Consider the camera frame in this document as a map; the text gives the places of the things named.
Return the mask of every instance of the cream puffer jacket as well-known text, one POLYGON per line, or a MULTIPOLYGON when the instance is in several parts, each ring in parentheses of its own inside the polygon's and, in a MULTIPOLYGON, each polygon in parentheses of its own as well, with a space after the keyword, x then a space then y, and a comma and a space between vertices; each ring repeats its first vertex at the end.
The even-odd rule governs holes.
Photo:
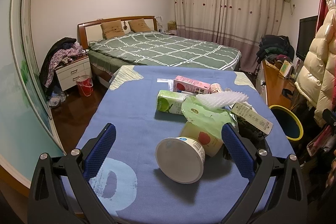
POLYGON ((322 112, 332 109, 336 66, 336 1, 326 0, 329 12, 316 33, 297 77, 298 91, 316 108, 315 121, 322 127, 322 112))

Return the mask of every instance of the black monitor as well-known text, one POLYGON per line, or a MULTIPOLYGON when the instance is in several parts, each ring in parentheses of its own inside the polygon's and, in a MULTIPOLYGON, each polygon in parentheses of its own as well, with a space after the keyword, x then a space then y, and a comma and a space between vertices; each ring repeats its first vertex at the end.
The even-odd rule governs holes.
POLYGON ((299 39, 296 47, 296 56, 302 61, 305 60, 309 47, 315 38, 315 30, 318 16, 300 19, 299 39))

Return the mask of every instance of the yellow rim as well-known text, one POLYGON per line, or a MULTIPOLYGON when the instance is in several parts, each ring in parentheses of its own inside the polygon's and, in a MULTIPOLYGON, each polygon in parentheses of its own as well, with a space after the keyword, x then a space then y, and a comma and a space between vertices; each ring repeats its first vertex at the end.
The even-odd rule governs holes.
POLYGON ((302 127, 302 124, 301 124, 300 120, 298 119, 298 117, 296 117, 296 115, 295 115, 293 112, 291 112, 291 111, 290 111, 288 108, 286 108, 286 107, 279 106, 279 105, 272 105, 272 106, 269 107, 269 109, 272 109, 272 108, 282 109, 282 110, 284 110, 285 112, 287 112, 289 115, 291 115, 291 117, 295 120, 296 124, 297 124, 298 127, 299 127, 300 135, 299 135, 299 137, 296 138, 296 139, 291 138, 291 137, 288 137, 287 135, 286 135, 286 137, 287 137, 287 139, 289 139, 289 140, 291 140, 291 141, 298 141, 298 140, 300 140, 300 139, 302 138, 302 136, 303 136, 303 127, 302 127))

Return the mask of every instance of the pink milk carton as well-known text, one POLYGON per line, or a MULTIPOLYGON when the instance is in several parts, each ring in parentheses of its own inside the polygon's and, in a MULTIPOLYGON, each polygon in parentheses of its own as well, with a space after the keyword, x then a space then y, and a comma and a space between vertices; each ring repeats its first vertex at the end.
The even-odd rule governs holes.
POLYGON ((208 94, 210 92, 210 84, 190 79, 183 76, 177 76, 174 79, 174 90, 192 92, 196 94, 208 94))

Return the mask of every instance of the pile of clothes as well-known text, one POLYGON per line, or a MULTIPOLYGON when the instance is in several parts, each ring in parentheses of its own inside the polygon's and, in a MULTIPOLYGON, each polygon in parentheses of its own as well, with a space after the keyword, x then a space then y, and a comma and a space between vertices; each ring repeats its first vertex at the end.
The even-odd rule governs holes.
POLYGON ((272 55, 275 59, 278 55, 287 56, 292 62, 294 59, 294 48, 291 46, 288 37, 283 35, 265 35, 259 44, 257 52, 257 62, 260 64, 263 59, 272 55))
POLYGON ((47 98, 52 96, 55 87, 58 87, 57 90, 61 90, 58 78, 55 75, 55 68, 60 63, 67 64, 85 53, 86 51, 83 50, 79 43, 76 43, 75 38, 64 37, 51 47, 44 59, 39 75, 47 98))

